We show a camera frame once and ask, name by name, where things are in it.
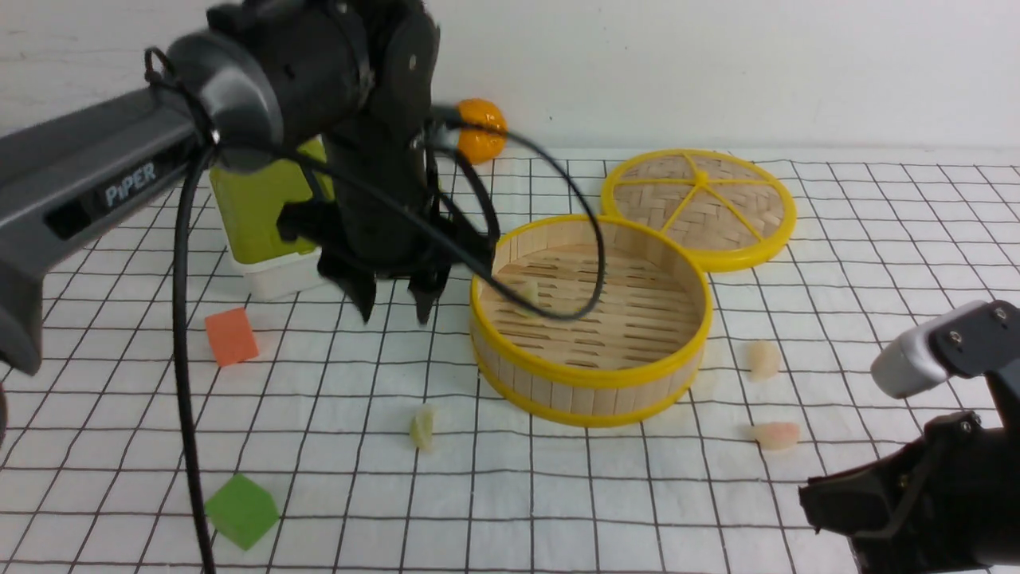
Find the yellow rim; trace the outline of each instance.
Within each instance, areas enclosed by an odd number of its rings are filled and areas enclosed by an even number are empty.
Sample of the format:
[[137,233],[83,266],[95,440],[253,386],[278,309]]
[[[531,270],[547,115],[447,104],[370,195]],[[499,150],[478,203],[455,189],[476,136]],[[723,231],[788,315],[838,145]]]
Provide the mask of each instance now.
[[478,364],[478,371],[481,375],[486,377],[489,381],[490,386],[496,389],[496,393],[503,396],[510,403],[516,405],[521,410],[534,415],[536,417],[541,417],[543,419],[552,421],[554,423],[560,423],[563,425],[571,425],[574,427],[621,427],[623,425],[632,425],[634,423],[640,423],[645,419],[658,415],[666,409],[669,409],[676,402],[684,396],[688,390],[691,390],[691,385],[694,384],[695,378],[698,376],[698,370],[701,368],[701,362],[699,362],[698,369],[695,369],[687,380],[683,382],[679,390],[673,395],[663,399],[659,403],[641,411],[634,411],[632,413],[627,413],[626,415],[609,415],[605,417],[599,417],[596,415],[574,415],[572,413],[563,413],[562,411],[556,411],[550,409],[545,405],[539,405],[530,399],[524,399],[520,395],[517,395],[513,389],[503,384],[502,381],[497,378],[493,372],[489,369],[489,366],[484,364],[481,358],[478,356],[477,350],[474,352],[474,360]]
[[[586,215],[560,215],[532,221],[504,234],[496,248],[499,249],[505,241],[510,241],[514,237],[538,226],[586,219]],[[698,331],[686,345],[669,357],[655,363],[617,371],[596,371],[553,363],[525,352],[500,334],[489,318],[481,312],[481,302],[479,300],[481,280],[477,276],[471,278],[471,317],[475,325],[478,326],[479,334],[497,354],[506,358],[514,365],[544,379],[584,388],[622,388],[661,379],[690,361],[699,350],[705,347],[705,342],[708,341],[708,332],[712,327],[712,297],[709,292],[705,272],[702,271],[701,265],[687,254],[687,251],[655,229],[620,217],[600,215],[599,221],[630,227],[649,234],[661,241],[666,248],[675,251],[695,269],[699,284],[701,285],[701,297],[705,305],[705,317]]]
[[[762,176],[764,180],[762,181],[751,181],[745,179],[707,179],[707,180],[696,180],[696,178],[690,179],[636,179],[636,180],[626,180],[621,181],[620,177],[623,173],[627,171],[630,167],[633,167],[638,163],[648,161],[650,159],[656,159],[659,157],[665,157],[667,155],[679,155],[691,163],[692,168],[695,168],[695,162],[693,157],[712,157],[715,159],[723,159],[730,163],[735,163],[742,167],[750,169],[755,173]],[[633,157],[624,163],[613,169],[613,172],[606,177],[606,182],[602,186],[602,210],[612,217],[623,218],[624,220],[629,220],[624,218],[623,213],[620,212],[619,208],[616,206],[616,188],[620,185],[634,185],[641,182],[678,182],[691,185],[691,192],[687,193],[687,197],[692,197],[696,192],[707,192],[714,195],[717,199],[720,199],[730,211],[736,215],[736,218],[741,220],[755,236],[757,236],[760,241],[755,245],[750,247],[744,247],[743,249],[734,249],[732,251],[705,251],[701,249],[687,249],[684,250],[691,255],[692,258],[696,259],[702,268],[710,272],[722,272],[728,270],[738,270],[742,268],[752,267],[757,264],[764,263],[772,257],[776,256],[779,251],[786,245],[789,241],[789,237],[794,233],[794,226],[797,224],[797,205],[794,203],[794,197],[789,195],[789,191],[786,186],[782,185],[782,181],[775,178],[772,173],[769,173],[765,169],[762,169],[758,165],[751,163],[750,161],[745,161],[738,157],[733,157],[732,155],[727,155],[725,153],[716,153],[714,151],[702,151],[697,149],[666,149],[661,151],[653,151],[651,153],[645,153]],[[762,185],[768,185],[772,187],[779,194],[779,199],[782,201],[783,217],[782,221],[779,223],[779,227],[771,236],[761,239],[760,233],[750,226],[744,215],[733,207],[729,201],[722,198],[718,192],[715,191],[711,186],[712,184],[752,184],[759,182]],[[661,229],[656,229],[658,231],[665,231],[673,224],[676,216],[686,207],[687,201],[684,198],[677,206],[673,214],[666,220],[666,224],[663,225]]]

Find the orange ball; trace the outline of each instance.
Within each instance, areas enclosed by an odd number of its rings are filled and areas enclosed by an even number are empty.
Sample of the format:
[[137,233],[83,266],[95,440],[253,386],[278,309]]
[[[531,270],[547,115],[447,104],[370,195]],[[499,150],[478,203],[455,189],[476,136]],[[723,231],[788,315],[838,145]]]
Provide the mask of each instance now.
[[[491,101],[482,99],[464,100],[457,104],[464,121],[506,131],[507,122],[503,112]],[[472,165],[484,163],[495,158],[506,146],[506,138],[495,136],[478,129],[461,129],[457,149],[463,153]]]

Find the bamboo steamer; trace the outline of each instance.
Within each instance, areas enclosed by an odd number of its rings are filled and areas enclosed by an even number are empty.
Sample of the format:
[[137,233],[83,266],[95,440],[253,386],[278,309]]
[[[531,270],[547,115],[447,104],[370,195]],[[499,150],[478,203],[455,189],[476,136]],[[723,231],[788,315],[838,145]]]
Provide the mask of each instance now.
[[697,149],[639,155],[606,178],[603,210],[661,230],[709,272],[748,268],[782,250],[797,206],[771,173]]
[[[602,216],[607,276],[598,307],[569,323],[522,316],[489,284],[471,282],[470,333],[481,374],[539,417],[606,427],[642,421],[690,388],[712,318],[705,273],[662,232]],[[493,273],[539,284],[538,304],[569,313],[590,298],[597,251],[591,221],[534,221],[497,245]]]

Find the white grid tablecloth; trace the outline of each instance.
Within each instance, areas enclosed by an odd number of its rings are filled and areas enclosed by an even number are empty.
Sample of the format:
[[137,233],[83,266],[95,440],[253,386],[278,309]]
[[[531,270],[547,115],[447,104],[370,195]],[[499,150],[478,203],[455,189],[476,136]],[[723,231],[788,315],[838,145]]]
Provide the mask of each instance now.
[[[978,382],[897,402],[868,368],[883,344],[954,306],[1020,304],[1020,161],[738,154],[796,197],[794,239],[772,262],[711,277],[717,309],[693,393],[611,430],[533,419],[479,380],[463,271],[425,327],[403,282],[380,284],[368,325],[332,285],[250,301],[200,189],[189,301],[205,493],[243,472],[284,516],[248,553],[216,536],[219,570],[855,572],[844,538],[808,527],[797,488],[898,451],[937,415],[974,409],[999,425]],[[598,204],[606,173],[632,153],[558,155],[575,158],[570,173]],[[551,169],[521,157],[482,169],[504,230],[578,211]],[[477,212],[466,180],[444,170]],[[175,199],[50,273],[42,371],[0,368],[11,418],[3,574],[198,572],[169,365]],[[240,306],[262,355],[220,370],[203,319]],[[746,381],[743,347],[756,340],[777,341],[784,360],[763,384]],[[439,413],[430,455],[407,437],[423,402]],[[763,454],[742,427],[769,421],[801,423],[804,442]]]

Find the robotic arm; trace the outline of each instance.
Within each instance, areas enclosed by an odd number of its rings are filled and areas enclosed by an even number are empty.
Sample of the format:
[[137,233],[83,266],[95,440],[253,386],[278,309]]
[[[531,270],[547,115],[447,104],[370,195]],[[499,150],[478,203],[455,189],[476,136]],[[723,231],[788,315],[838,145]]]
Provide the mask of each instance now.
[[[489,238],[439,216],[428,154],[414,145],[432,113],[440,37],[421,0],[246,0],[207,19],[167,51],[185,93],[149,87],[0,139],[0,361],[38,371],[45,273],[175,186],[210,133],[290,150],[321,135],[332,167],[491,259]],[[219,155],[241,172],[273,159]],[[408,276],[426,321],[455,261],[399,213],[335,182],[335,205],[289,205],[282,233],[322,246],[319,271],[366,320],[375,277]]]
[[972,412],[933,419],[890,457],[809,480],[808,522],[850,537],[865,574],[1020,564],[1020,311],[964,306],[901,335],[871,373],[895,399],[983,376],[1003,428]]

